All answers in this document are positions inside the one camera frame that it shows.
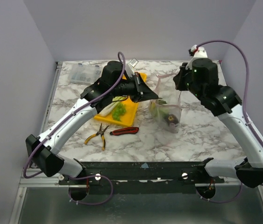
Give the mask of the red black utility knife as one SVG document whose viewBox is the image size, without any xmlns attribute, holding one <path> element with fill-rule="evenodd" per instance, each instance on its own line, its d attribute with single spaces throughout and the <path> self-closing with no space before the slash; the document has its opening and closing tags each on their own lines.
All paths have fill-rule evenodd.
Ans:
<svg viewBox="0 0 263 224">
<path fill-rule="evenodd" d="M 114 131 L 110 132 L 110 135 L 113 136 L 120 136 L 120 135 L 125 135 L 125 134 L 137 134 L 139 131 L 138 127 L 126 127 L 126 128 L 121 128 L 121 129 L 117 129 Z"/>
</svg>

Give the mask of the dark red toy beet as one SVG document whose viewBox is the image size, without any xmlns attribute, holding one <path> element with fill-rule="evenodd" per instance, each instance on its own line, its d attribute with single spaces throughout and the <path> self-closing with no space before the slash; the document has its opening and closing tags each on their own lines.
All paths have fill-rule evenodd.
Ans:
<svg viewBox="0 0 263 224">
<path fill-rule="evenodd" d="M 167 114 L 164 119 L 168 125 L 177 125 L 179 123 L 179 119 L 174 114 Z"/>
</svg>

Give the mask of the yellow plastic tray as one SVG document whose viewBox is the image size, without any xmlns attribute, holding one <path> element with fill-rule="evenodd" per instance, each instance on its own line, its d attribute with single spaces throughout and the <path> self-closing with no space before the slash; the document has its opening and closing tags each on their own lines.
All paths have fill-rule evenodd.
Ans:
<svg viewBox="0 0 263 224">
<path fill-rule="evenodd" d="M 112 113 L 108 114 L 105 117 L 101 115 L 96 115 L 94 119 L 101 122 L 115 124 L 124 127 L 132 126 L 138 109 L 138 103 L 132 102 L 130 98 L 126 99 L 125 101 L 121 101 L 121 103 L 125 105 L 126 113 L 119 117 L 120 118 L 119 121 L 114 120 L 112 118 Z"/>
</svg>

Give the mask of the toy celery bunch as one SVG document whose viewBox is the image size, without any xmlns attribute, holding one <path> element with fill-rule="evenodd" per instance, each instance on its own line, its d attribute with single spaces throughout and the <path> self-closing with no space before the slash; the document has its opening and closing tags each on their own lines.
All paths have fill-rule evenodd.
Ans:
<svg viewBox="0 0 263 224">
<path fill-rule="evenodd" d="M 120 103 L 128 99 L 128 96 L 119 96 L 113 98 L 112 102 L 106 106 L 98 115 L 102 117 L 106 117 L 109 115 L 112 110 Z"/>
</svg>

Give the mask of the green toy grapes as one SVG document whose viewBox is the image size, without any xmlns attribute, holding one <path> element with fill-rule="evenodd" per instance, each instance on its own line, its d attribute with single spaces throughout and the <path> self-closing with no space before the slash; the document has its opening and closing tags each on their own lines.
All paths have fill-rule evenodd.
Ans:
<svg viewBox="0 0 263 224">
<path fill-rule="evenodd" d="M 115 121 L 121 121 L 121 117 L 125 115 L 126 108 L 125 105 L 122 103 L 119 103 L 112 111 L 111 115 L 113 120 Z"/>
</svg>

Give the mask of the clear zip top bag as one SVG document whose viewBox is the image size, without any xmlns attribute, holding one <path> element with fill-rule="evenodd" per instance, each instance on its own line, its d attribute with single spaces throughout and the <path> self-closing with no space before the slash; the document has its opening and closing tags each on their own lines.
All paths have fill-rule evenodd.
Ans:
<svg viewBox="0 0 263 224">
<path fill-rule="evenodd" d="M 164 99 L 167 105 L 156 104 L 154 100 L 149 102 L 149 113 L 152 119 L 159 125 L 159 127 L 171 133 L 178 133 L 181 119 L 181 92 L 175 89 L 173 75 L 157 75 L 158 81 L 154 92 L 159 98 Z M 168 125 L 165 122 L 167 114 L 174 114 L 178 119 L 177 125 Z"/>
</svg>

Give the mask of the clear plastic screw box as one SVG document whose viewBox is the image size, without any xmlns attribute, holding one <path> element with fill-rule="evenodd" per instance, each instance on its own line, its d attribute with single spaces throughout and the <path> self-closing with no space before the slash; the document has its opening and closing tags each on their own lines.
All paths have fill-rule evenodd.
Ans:
<svg viewBox="0 0 263 224">
<path fill-rule="evenodd" d="M 102 68 L 98 65 L 74 64 L 68 76 L 68 81 L 74 84 L 93 84 L 100 78 Z"/>
</svg>

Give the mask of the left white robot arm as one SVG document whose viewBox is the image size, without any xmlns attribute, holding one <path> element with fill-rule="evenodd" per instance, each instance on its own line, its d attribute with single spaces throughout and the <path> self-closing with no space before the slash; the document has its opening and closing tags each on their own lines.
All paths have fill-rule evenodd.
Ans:
<svg viewBox="0 0 263 224">
<path fill-rule="evenodd" d="M 83 166 L 75 159 L 59 155 L 68 139 L 88 120 L 112 103 L 114 97 L 128 96 L 132 102 L 158 99 L 129 66 L 119 61 L 109 61 L 100 78 L 86 87 L 74 106 L 52 127 L 39 136 L 29 135 L 26 148 L 29 159 L 47 176 L 69 176 L 75 184 L 85 181 Z"/>
</svg>

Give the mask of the black metal base rail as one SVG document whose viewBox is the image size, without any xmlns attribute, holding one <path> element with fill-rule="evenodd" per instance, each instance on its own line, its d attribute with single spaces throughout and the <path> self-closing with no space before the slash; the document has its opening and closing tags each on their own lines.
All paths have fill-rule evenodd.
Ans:
<svg viewBox="0 0 263 224">
<path fill-rule="evenodd" d="M 114 194 L 194 194 L 196 187 L 223 183 L 210 177 L 205 161 L 194 162 L 83 162 L 81 180 L 65 177 L 59 185 L 74 193 Z"/>
</svg>

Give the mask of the aluminium extrusion frame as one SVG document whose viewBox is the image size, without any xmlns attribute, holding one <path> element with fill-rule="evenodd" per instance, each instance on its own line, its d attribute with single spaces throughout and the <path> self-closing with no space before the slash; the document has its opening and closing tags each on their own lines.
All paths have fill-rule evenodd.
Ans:
<svg viewBox="0 0 263 224">
<path fill-rule="evenodd" d="M 22 188 L 46 188 L 46 187 L 58 187 L 59 180 L 58 175 L 47 177 L 44 173 L 41 173 L 32 178 L 20 178 L 19 187 Z"/>
</svg>

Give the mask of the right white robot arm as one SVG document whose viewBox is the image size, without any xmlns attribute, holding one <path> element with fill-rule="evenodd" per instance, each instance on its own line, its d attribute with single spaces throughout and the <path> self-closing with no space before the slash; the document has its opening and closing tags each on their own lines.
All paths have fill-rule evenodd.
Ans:
<svg viewBox="0 0 263 224">
<path fill-rule="evenodd" d="M 215 176 L 240 180 L 249 188 L 263 184 L 263 146 L 244 119 L 242 100 L 230 86 L 220 85 L 217 64 L 208 58 L 183 63 L 173 78 L 175 88 L 191 92 L 201 105 L 211 111 L 232 133 L 246 157 L 238 160 L 209 159 L 197 170 L 200 182 L 207 183 Z"/>
</svg>

